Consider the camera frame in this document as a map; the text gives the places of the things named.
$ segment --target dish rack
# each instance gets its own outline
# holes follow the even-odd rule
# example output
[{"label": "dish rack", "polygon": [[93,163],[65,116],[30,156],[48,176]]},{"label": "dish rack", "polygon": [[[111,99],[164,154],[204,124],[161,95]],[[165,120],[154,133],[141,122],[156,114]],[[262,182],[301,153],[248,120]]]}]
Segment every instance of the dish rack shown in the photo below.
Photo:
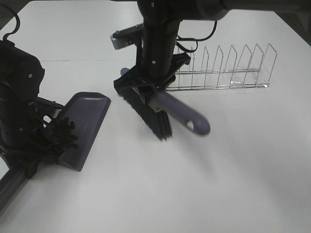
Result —
[{"label": "dish rack", "polygon": [[227,57],[218,46],[212,62],[206,46],[201,59],[195,57],[196,53],[189,54],[190,64],[176,73],[176,81],[168,91],[269,87],[277,57],[271,44],[265,52],[258,44],[253,50],[245,45],[240,56],[231,45]]}]

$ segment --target table surface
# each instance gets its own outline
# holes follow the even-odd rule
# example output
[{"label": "table surface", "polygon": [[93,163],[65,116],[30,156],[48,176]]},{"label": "table surface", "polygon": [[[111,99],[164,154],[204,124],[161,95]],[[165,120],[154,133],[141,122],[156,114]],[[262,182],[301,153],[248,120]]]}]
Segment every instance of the table surface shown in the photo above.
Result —
[{"label": "table surface", "polygon": [[[172,119],[167,142],[112,85],[134,64],[135,48],[114,51],[109,39],[142,21],[134,2],[34,1],[19,15],[10,39],[46,69],[41,97],[65,104],[97,91],[112,103],[83,171],[42,164],[2,213],[2,233],[310,232],[311,48],[276,14],[232,11],[203,43],[212,54],[218,44],[273,44],[271,88],[174,93],[207,116],[211,134]],[[211,28],[185,21],[180,34]]]}]

